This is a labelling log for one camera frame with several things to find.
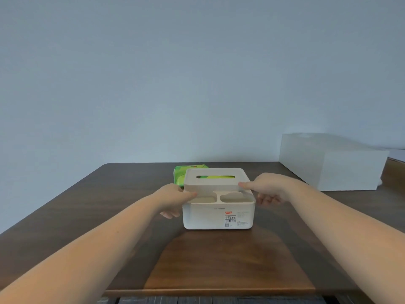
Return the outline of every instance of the white box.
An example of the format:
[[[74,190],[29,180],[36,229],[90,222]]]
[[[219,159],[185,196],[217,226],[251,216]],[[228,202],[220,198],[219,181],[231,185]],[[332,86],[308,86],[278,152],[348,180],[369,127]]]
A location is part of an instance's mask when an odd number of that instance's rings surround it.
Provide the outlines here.
[[[388,153],[332,134],[293,133],[283,134],[279,161],[321,191],[375,190]]]
[[[200,176],[234,178],[199,178]],[[183,205],[187,229],[249,229],[253,225],[256,199],[238,182],[249,181],[241,168],[190,168],[185,173],[184,190],[198,196]]]

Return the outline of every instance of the white tissue box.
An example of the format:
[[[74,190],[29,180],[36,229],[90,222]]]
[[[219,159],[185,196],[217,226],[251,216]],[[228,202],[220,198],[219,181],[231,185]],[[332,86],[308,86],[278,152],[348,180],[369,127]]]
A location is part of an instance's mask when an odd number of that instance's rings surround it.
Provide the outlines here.
[[[279,161],[321,191],[375,190],[388,153],[332,134],[293,133],[283,134]]]
[[[234,178],[200,178],[234,176]],[[249,181],[241,168],[190,168],[185,173],[184,190],[198,196],[183,205],[187,229],[249,229],[253,225],[256,199],[238,182]]]

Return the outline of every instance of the yellow-green tissue pack inside box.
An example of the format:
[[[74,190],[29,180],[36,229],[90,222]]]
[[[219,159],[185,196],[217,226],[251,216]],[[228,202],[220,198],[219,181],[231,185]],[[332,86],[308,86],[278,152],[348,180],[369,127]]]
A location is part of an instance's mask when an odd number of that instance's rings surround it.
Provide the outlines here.
[[[189,168],[208,168],[205,164],[198,165],[179,165],[175,167],[173,171],[173,176],[175,179],[175,184],[178,186],[184,186],[185,171]],[[204,176],[201,175],[199,178],[235,178],[234,176]]]

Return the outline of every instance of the forearm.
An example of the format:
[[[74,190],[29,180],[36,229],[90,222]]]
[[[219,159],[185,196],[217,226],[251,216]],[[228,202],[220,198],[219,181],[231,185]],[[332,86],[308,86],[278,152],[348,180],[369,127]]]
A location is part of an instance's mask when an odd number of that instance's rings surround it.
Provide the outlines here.
[[[130,205],[14,281],[0,293],[0,302],[97,301],[158,210],[151,196]]]
[[[292,179],[288,199],[375,303],[405,298],[405,234]]]

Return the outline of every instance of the wooden table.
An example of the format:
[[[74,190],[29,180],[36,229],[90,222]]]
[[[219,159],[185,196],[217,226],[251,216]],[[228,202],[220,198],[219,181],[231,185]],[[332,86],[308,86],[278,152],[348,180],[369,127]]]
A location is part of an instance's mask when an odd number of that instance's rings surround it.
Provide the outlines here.
[[[173,181],[182,163],[110,163],[0,235],[0,289],[134,201]],[[296,177],[280,163],[207,163]],[[338,201],[405,231],[405,197],[329,192]],[[250,230],[188,231],[156,216],[107,289],[127,295],[273,295],[358,292],[291,204],[256,207]]]

